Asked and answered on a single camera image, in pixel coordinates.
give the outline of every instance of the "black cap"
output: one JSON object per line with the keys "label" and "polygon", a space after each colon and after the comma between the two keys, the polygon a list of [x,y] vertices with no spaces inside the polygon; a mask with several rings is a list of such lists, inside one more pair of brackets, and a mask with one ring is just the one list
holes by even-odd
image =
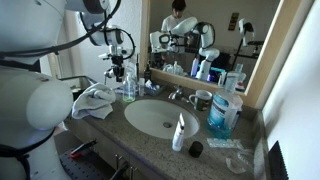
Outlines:
{"label": "black cap", "polygon": [[189,154],[192,157],[198,158],[203,151],[203,145],[199,141],[194,141],[189,149]]}

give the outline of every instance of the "bathroom sink basin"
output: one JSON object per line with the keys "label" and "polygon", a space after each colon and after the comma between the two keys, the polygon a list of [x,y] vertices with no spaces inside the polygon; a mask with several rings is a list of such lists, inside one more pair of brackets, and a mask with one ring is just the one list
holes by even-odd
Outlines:
{"label": "bathroom sink basin", "polygon": [[186,109],[161,100],[139,100],[124,111],[127,120],[140,131],[163,139],[172,139],[182,113],[185,121],[184,137],[193,136],[199,130],[198,119]]}

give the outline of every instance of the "cabinet door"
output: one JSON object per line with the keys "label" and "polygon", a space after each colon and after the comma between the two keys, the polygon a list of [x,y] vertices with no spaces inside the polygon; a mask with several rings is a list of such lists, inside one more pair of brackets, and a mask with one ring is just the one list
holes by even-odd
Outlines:
{"label": "cabinet door", "polygon": [[131,180],[163,180],[164,178],[134,156],[130,156]]}
{"label": "cabinet door", "polygon": [[120,166],[125,161],[129,162],[129,153],[97,131],[85,120],[67,119],[65,120],[65,125],[82,142],[96,139],[97,144],[94,145],[94,151],[114,169],[117,169],[117,166]]}

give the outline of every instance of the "granite countertop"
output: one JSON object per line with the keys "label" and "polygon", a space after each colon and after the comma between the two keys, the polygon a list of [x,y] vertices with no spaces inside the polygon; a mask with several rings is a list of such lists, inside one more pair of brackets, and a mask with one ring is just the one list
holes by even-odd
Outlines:
{"label": "granite countertop", "polygon": [[[123,102],[121,95],[117,95],[116,102],[112,104],[113,112],[105,120],[99,120],[91,116],[85,117],[84,120],[107,138],[127,150],[131,155],[143,160],[146,166],[165,178],[254,179],[253,174],[250,172],[234,174],[227,168],[226,158],[236,158],[238,149],[209,147],[207,138],[212,136],[207,131],[205,123],[209,110],[205,112],[196,111],[190,103],[168,99],[169,94],[170,91],[164,91],[156,97],[145,95],[137,97],[136,101],[141,99],[165,100],[180,105],[198,117],[200,123],[199,131],[194,136],[184,140],[180,152],[172,150],[172,140],[153,137],[133,127],[124,115],[124,110],[129,103]],[[252,149],[252,126],[252,120],[240,118],[232,133],[232,139],[241,139],[245,148]],[[188,153],[193,141],[200,141],[204,146],[199,158],[193,158]]]}

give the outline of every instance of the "person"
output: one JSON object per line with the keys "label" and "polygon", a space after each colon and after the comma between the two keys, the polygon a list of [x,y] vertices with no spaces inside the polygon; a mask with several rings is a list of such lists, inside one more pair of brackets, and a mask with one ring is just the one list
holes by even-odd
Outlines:
{"label": "person", "polygon": [[[174,0],[172,2],[172,14],[166,17],[162,22],[161,32],[167,33],[179,23],[185,20],[183,12],[187,7],[185,0]],[[185,69],[185,48],[184,48],[184,38],[178,38],[174,40],[177,46],[168,47],[168,52],[162,54],[162,59],[168,64],[173,64],[177,61],[178,64]]]}

